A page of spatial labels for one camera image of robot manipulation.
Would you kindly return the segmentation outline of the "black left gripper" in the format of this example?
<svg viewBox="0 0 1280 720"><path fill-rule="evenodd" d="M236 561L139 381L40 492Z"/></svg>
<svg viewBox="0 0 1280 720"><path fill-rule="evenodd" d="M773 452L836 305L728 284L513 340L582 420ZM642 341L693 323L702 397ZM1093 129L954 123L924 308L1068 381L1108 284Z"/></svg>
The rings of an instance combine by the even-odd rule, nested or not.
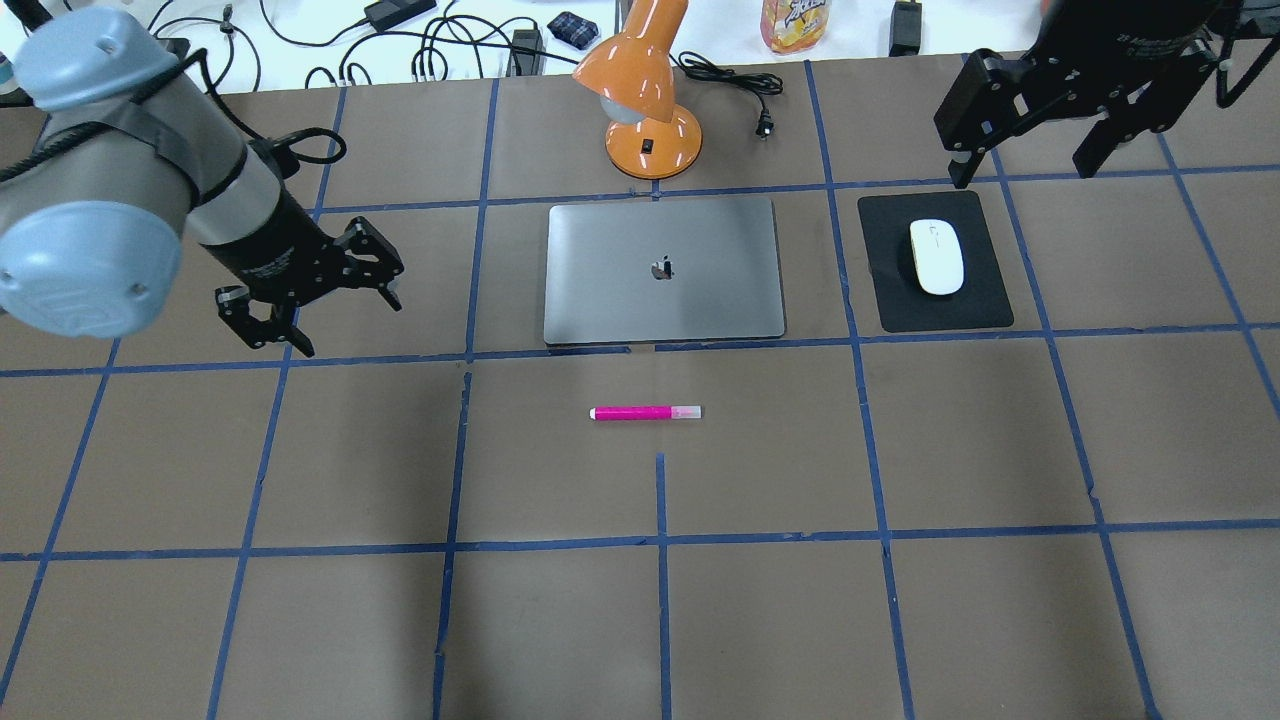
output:
<svg viewBox="0 0 1280 720"><path fill-rule="evenodd" d="M284 193L256 231L205 249L238 279L216 288L214 299L219 318L247 346L287 342L314 357L314 342L294 315L335 290L375 290L393 311L403 309L397 279L404 264L366 217L330 236Z"/></svg>

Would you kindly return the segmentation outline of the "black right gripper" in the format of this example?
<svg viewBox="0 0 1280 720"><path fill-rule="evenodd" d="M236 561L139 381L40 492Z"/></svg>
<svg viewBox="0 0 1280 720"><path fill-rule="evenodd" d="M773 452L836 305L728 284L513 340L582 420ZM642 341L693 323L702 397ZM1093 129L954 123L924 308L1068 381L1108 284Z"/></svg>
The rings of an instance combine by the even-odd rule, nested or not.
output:
<svg viewBox="0 0 1280 720"><path fill-rule="evenodd" d="M1219 56L1207 31L1236 18L1238 1L1051 1L1018 56L966 55L934 114L948 177L965 190L988 150L1050 120L1098 117L1071 160L1092 178L1142 131L1171 127Z"/></svg>

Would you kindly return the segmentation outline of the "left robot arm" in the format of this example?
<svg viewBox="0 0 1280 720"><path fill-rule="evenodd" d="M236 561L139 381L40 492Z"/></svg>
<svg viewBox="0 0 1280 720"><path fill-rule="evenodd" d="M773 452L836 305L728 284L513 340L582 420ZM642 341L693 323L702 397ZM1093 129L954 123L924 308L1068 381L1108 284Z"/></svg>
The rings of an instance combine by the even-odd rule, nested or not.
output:
<svg viewBox="0 0 1280 720"><path fill-rule="evenodd" d="M47 20L13 68L47 123L3 169L3 311L63 337L120 338L163 313L193 237L236 283L214 291L248 347L314 356L298 309L338 290L374 290L402 309L404 264L366 218L340 234L285 182L347 151L333 129L264 137L216 95L197 50L178 58L132 15L90 6Z"/></svg>

